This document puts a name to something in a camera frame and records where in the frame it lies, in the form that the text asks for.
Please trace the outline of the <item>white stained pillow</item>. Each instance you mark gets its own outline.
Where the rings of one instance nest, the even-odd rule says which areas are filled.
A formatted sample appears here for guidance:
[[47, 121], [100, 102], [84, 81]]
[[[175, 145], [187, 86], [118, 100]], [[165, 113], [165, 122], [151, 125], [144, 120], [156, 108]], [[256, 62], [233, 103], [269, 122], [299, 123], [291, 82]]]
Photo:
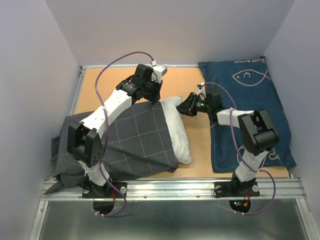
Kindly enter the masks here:
[[177, 106], [183, 102], [181, 96], [172, 96], [162, 100], [161, 106], [168, 127], [171, 144], [177, 161], [181, 164], [193, 163], [185, 126]]

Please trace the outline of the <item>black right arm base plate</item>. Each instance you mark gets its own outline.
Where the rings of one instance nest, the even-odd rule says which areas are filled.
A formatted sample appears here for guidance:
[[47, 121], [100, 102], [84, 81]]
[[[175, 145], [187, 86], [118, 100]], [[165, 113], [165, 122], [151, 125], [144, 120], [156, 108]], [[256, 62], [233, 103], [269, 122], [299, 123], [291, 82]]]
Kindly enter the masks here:
[[240, 199], [244, 197], [259, 197], [260, 191], [255, 180], [248, 182], [216, 181], [214, 182], [213, 196], [215, 198]]

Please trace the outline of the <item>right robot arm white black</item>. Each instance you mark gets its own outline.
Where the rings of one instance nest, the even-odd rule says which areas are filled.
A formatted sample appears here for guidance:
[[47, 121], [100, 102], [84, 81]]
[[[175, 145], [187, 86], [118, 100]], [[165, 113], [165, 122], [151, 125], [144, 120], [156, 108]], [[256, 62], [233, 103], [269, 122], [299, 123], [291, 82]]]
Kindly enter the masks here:
[[177, 111], [189, 117], [206, 113], [211, 122], [238, 128], [244, 152], [237, 153], [239, 165], [230, 181], [216, 183], [213, 196], [242, 197], [249, 194], [259, 196], [256, 175], [260, 165], [270, 150], [279, 142], [279, 134], [266, 110], [241, 111], [223, 107], [221, 92], [217, 88], [197, 86], [197, 93], [190, 93], [186, 100], [177, 106]]

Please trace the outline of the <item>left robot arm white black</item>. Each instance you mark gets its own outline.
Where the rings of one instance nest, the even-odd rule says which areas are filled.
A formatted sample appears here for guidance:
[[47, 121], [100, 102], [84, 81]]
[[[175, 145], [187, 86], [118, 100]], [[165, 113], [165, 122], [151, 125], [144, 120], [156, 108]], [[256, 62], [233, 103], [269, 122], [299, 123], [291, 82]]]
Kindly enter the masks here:
[[158, 102], [166, 73], [167, 68], [155, 61], [151, 66], [138, 64], [134, 74], [122, 80], [91, 115], [69, 124], [66, 149], [88, 178], [80, 185], [85, 193], [92, 192], [100, 197], [111, 193], [111, 177], [103, 164], [107, 143], [101, 138], [110, 124], [138, 100]]

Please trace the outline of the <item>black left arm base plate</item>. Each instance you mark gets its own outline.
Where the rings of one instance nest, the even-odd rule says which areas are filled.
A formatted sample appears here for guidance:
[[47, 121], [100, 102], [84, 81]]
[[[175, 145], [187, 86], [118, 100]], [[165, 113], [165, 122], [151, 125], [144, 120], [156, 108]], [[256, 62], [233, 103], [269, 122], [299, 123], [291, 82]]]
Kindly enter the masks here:
[[114, 190], [109, 184], [104, 186], [98, 186], [91, 182], [85, 182], [81, 185], [82, 187], [82, 198], [84, 199], [113, 199], [123, 198], [119, 192]]

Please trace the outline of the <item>grey checked pillowcase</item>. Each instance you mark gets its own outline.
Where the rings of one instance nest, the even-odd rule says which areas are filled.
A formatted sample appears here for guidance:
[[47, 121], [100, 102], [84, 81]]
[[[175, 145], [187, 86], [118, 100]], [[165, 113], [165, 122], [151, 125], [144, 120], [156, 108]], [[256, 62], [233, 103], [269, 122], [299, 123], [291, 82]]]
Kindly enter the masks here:
[[[84, 112], [66, 116], [60, 135], [51, 140], [51, 161], [57, 182], [46, 194], [82, 187], [89, 181], [80, 163], [67, 152], [69, 124], [89, 115], [90, 112]], [[160, 102], [134, 104], [115, 119], [101, 141], [107, 147], [103, 165], [113, 181], [172, 173], [179, 167]]]

